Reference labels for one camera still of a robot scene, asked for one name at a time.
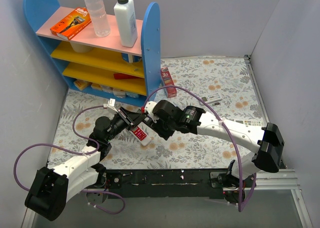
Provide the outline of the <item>black remote control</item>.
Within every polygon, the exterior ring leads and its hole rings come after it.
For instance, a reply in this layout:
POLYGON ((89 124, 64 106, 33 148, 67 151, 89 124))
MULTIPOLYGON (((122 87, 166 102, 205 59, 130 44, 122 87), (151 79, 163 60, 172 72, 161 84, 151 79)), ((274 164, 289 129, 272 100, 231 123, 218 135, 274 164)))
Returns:
POLYGON ((143 120, 143 123, 148 127, 151 127, 154 122, 150 117, 146 116, 145 119, 143 120))

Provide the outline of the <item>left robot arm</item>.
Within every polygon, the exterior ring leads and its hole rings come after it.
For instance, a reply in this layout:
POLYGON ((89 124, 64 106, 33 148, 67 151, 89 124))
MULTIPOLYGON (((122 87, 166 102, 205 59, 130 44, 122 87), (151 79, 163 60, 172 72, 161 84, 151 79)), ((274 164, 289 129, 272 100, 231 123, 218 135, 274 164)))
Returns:
POLYGON ((100 161, 110 151, 110 141, 125 129, 134 130, 146 116, 140 111, 120 108, 112 119, 98 118, 80 155, 52 169, 43 167, 36 172, 25 206, 53 221, 62 213, 66 203, 83 189, 91 185, 103 187, 107 180, 106 169, 100 161))

